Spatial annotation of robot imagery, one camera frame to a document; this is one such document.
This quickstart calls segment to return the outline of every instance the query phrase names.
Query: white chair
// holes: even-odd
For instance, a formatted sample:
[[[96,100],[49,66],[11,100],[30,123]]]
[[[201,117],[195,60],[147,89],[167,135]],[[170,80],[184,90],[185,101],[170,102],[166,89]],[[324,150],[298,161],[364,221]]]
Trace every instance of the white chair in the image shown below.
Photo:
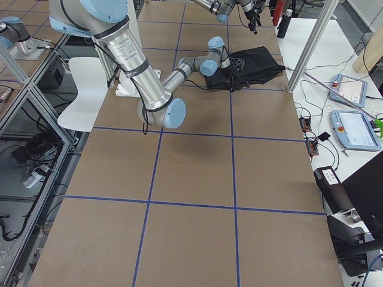
[[[57,122],[65,129],[90,132],[108,91],[107,76],[94,57],[71,58],[69,67],[78,94]]]

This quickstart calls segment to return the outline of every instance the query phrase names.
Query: black device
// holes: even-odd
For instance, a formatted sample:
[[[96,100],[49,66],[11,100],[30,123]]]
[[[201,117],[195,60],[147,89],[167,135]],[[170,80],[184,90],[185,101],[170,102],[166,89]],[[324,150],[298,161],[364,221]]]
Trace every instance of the black device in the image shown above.
[[[332,213],[354,208],[339,178],[331,166],[314,171],[315,181]]]
[[[343,181],[345,191],[367,228],[383,249],[383,152]]]
[[[283,39],[286,36],[287,28],[290,24],[291,17],[293,16],[293,10],[287,9],[286,13],[282,16],[281,23],[278,26],[277,38]]]
[[[383,152],[372,158],[351,176],[343,181],[344,190],[355,207],[360,218],[366,224],[370,234],[360,233],[339,237],[339,230],[349,233],[346,224],[329,224],[335,252],[338,258],[348,258],[343,264],[347,274],[355,276],[366,272],[371,258],[379,255],[383,249]],[[377,261],[373,269],[382,270],[382,262]]]

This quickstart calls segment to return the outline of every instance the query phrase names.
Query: electronic component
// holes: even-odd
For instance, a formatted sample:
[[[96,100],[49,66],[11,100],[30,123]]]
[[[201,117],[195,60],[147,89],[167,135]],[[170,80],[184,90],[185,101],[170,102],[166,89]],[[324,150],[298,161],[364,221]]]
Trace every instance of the electronic component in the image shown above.
[[[345,189],[331,166],[314,171],[315,181],[333,213],[354,208]]]
[[[45,164],[36,167],[30,176],[23,182],[25,188],[32,188],[40,179],[42,179],[45,175],[47,175],[50,168]]]
[[[310,157],[315,157],[316,155],[319,155],[318,143],[316,141],[313,141],[311,139],[305,139],[305,144]]]
[[[303,117],[300,117],[299,118],[299,124],[300,124],[300,127],[302,128],[302,132],[307,132],[307,131],[311,131],[311,119],[310,118],[303,118]]]
[[[366,81],[339,74],[333,82],[332,89],[352,102],[355,106],[359,108],[364,107],[367,92]],[[329,97],[336,102],[347,104],[341,97],[332,92],[329,92]]]
[[[354,111],[332,111],[331,122],[345,149],[379,151],[382,146],[367,117]]]

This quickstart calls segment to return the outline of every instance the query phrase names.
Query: black garment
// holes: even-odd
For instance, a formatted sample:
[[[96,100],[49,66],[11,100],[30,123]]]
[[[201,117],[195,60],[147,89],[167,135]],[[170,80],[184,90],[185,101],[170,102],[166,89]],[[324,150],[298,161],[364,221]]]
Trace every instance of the black garment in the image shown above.
[[[265,47],[257,47],[249,50],[230,53],[232,59],[243,59],[244,65],[239,72],[239,77],[234,77],[232,88],[239,90],[249,84],[264,84],[273,79],[286,67],[277,64],[270,52]],[[205,77],[208,88],[230,90],[230,84],[222,76],[218,68],[211,77]]]

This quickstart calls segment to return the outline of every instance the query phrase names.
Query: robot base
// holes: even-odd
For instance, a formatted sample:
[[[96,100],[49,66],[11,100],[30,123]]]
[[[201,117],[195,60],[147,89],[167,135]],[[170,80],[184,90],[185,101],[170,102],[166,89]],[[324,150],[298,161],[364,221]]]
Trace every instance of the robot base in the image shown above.
[[[37,47],[45,47],[46,45],[49,45],[49,43],[47,43],[47,42],[36,40],[36,39],[34,39],[34,42],[35,42]],[[15,60],[32,60],[32,61],[36,61],[36,60],[38,60],[40,58],[41,54],[44,51],[45,51],[45,49],[37,49],[37,51],[34,51],[31,54],[25,55],[25,54],[23,54],[23,53],[21,53],[19,51],[17,46],[15,46],[10,51],[10,54],[11,54],[12,58],[14,58]]]

